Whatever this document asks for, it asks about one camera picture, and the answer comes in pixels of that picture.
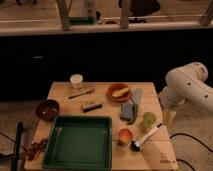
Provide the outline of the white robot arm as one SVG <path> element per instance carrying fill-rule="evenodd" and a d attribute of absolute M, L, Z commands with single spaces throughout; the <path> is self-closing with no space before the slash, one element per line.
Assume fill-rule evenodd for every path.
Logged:
<path fill-rule="evenodd" d="M 208 70 L 200 62 L 174 68 L 166 76 L 166 86 L 159 93 L 160 103 L 165 108 L 181 105 L 185 100 L 213 114 L 213 88 L 205 84 Z"/>

